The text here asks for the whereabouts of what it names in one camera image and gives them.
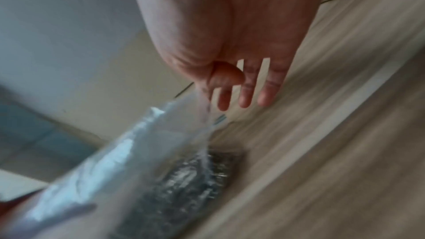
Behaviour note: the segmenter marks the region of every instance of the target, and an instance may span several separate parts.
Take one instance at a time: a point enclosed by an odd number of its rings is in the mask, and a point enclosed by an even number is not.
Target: palm
[[[240,105],[251,103],[263,58],[270,57],[259,104],[281,87],[320,0],[139,0],[164,60],[205,89],[222,87],[227,109],[232,85],[243,82]],[[244,59],[243,74],[232,66]]]

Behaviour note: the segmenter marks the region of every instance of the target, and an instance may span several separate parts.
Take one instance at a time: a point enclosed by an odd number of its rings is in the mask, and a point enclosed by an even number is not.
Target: wooden floor
[[[183,238],[424,238],[424,15],[425,0],[322,4],[276,103],[233,101],[213,144],[239,141],[247,163]]]

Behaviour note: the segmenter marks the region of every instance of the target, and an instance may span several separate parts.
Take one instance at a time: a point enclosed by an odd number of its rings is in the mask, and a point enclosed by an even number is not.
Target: plastic wrap
[[[242,156],[208,149],[216,119],[195,94],[152,108],[13,212],[0,239],[174,237],[206,212]]]

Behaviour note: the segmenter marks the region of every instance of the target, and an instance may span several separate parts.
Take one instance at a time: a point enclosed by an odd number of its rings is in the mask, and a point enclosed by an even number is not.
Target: dark object in bag
[[[110,239],[169,239],[205,214],[243,157],[243,152],[210,150],[176,165],[138,199]]]

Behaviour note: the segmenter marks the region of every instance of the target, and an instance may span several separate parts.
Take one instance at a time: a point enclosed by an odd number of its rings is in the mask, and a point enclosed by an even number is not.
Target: clear plastic bag
[[[0,239],[174,237],[205,213],[242,157],[208,149],[216,119],[196,94],[152,108],[13,212]]]

